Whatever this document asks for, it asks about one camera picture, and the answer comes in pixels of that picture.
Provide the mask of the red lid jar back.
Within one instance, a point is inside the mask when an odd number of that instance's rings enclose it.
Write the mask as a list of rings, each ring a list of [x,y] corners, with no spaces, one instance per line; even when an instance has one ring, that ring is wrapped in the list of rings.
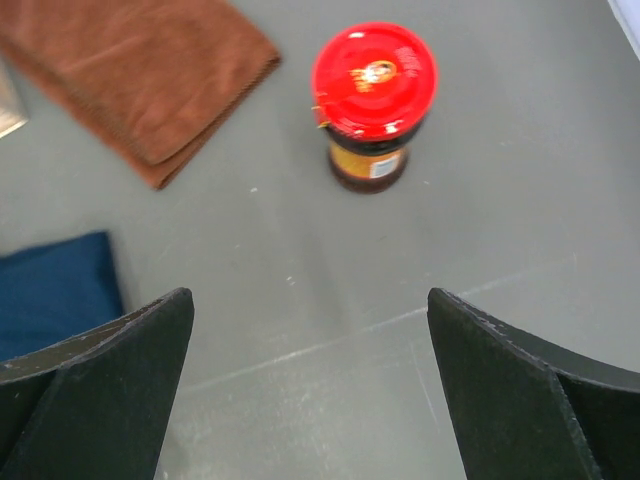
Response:
[[[436,98],[438,66],[429,46],[401,25],[356,24],[322,48],[310,85],[336,179],[361,193],[388,189],[404,173],[410,143]]]

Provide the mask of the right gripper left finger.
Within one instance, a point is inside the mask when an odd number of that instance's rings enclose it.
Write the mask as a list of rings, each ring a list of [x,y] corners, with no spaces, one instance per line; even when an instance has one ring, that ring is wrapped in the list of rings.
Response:
[[[178,288],[2,362],[2,478],[153,478],[193,323]]]

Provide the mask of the wooden clothes rack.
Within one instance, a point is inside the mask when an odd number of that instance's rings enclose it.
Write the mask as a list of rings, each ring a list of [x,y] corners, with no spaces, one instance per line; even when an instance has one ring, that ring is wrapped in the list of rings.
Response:
[[[0,66],[0,138],[28,122],[26,111],[4,61]]]

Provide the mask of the navy blue folded cloth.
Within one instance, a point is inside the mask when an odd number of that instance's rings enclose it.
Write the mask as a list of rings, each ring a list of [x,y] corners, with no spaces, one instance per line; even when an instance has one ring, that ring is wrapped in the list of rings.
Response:
[[[1,257],[1,359],[62,342],[124,314],[109,234]]]

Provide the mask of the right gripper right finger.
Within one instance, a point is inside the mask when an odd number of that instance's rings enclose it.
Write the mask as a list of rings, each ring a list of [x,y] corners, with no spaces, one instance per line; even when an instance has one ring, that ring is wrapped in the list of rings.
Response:
[[[467,478],[638,478],[638,373],[440,288],[428,294],[427,317]]]

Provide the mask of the brown folded towel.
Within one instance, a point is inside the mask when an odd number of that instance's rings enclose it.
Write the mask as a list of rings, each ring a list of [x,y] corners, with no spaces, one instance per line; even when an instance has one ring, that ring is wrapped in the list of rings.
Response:
[[[227,1],[5,1],[1,50],[156,190],[280,61]]]

